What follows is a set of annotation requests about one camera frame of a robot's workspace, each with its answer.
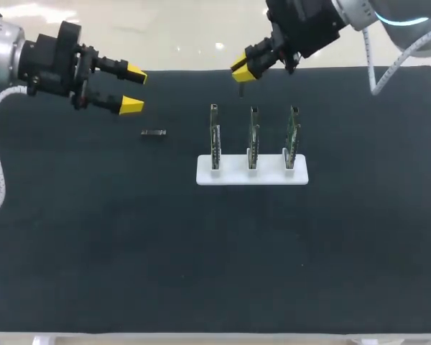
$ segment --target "robotic arm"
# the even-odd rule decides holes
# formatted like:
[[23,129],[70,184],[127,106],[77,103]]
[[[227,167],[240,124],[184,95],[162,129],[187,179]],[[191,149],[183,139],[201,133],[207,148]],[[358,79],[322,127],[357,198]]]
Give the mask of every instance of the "robotic arm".
[[[255,81],[276,61],[292,74],[308,58],[337,40],[351,25],[362,30],[380,20],[402,51],[431,32],[431,0],[267,0],[272,36],[249,46],[232,65],[239,83]],[[431,56],[431,41],[413,56]]]
[[57,37],[40,34],[33,42],[25,40],[21,27],[0,19],[0,84],[25,83],[31,96],[45,92],[68,97],[75,109],[93,104],[118,115],[141,111],[143,101],[92,91],[89,77],[101,70],[144,84],[147,74],[125,60],[99,57],[93,47],[79,44],[80,33],[79,25],[63,22]]

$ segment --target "white floor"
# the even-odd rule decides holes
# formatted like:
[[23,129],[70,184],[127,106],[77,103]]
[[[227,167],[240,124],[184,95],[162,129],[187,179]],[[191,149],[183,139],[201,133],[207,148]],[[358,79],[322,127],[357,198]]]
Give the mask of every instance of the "white floor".
[[[62,20],[79,23],[85,44],[145,70],[229,68],[271,31],[265,0],[0,0],[0,12],[31,40],[40,32],[56,36]],[[391,65],[399,52],[380,24],[371,33],[375,63]],[[300,67],[365,64],[361,33],[347,28]],[[431,58],[407,65],[431,65]]]

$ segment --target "black mat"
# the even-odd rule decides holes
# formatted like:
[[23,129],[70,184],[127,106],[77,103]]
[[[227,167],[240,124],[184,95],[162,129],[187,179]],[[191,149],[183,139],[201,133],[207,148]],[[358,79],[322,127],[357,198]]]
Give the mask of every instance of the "black mat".
[[[13,96],[0,109],[0,331],[431,333],[431,69],[369,95],[365,68],[150,73],[140,118]],[[224,153],[282,148],[301,109],[310,184],[200,187]],[[162,142],[140,139],[163,128]]]

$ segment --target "circuit board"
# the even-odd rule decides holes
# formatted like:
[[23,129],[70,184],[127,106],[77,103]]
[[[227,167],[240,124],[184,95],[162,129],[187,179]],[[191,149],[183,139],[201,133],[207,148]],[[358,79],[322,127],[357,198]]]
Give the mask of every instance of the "circuit board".
[[259,157],[259,109],[251,107],[251,123],[249,125],[249,169],[257,168],[257,158]]
[[221,126],[218,123],[217,104],[210,105],[210,154],[213,169],[218,170],[221,162]]
[[299,109],[291,106],[291,113],[287,122],[287,136],[286,136],[286,150],[285,160],[286,168],[294,169],[295,156],[297,155],[297,148],[300,141],[300,123],[299,123]]

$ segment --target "white holder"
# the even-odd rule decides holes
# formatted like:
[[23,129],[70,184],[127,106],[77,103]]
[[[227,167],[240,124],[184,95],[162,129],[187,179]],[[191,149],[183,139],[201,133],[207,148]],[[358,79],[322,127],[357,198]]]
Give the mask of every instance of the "white holder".
[[219,169],[213,170],[212,157],[201,155],[196,167],[198,185],[306,185],[308,183],[307,161],[297,155],[294,169],[287,169],[282,155],[259,155],[257,168],[249,169],[247,155],[222,155]]

